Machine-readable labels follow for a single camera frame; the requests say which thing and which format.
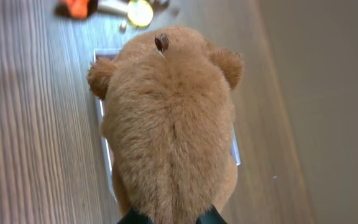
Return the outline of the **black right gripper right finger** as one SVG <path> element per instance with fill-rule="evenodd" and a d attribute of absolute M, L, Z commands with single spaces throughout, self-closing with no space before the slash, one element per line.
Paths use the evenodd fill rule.
<path fill-rule="evenodd" d="M 196 224 L 227 224 L 227 221 L 220 215 L 215 206 L 201 214 Z"/>

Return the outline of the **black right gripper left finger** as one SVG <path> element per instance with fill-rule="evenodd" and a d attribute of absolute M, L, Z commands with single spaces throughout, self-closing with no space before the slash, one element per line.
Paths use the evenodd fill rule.
<path fill-rule="evenodd" d="M 138 212 L 134 208 L 130 208 L 128 213 L 124 215 L 117 224 L 153 224 L 151 219 L 146 215 Z"/>

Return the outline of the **brown plush bear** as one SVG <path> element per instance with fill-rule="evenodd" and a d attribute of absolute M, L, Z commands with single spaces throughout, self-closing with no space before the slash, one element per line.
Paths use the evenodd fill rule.
<path fill-rule="evenodd" d="M 237 184 L 231 91 L 243 73 L 237 53 L 182 26 L 140 34 L 91 64 L 122 217 L 134 208 L 152 223 L 196 223 L 212 206 L 221 213 Z"/>

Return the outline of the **white yellow plush duck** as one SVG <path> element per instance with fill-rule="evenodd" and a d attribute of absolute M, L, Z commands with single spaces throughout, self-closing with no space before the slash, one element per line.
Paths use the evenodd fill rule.
<path fill-rule="evenodd" d="M 98 0 L 59 0 L 55 7 L 56 16 L 85 20 L 97 11 Z"/>

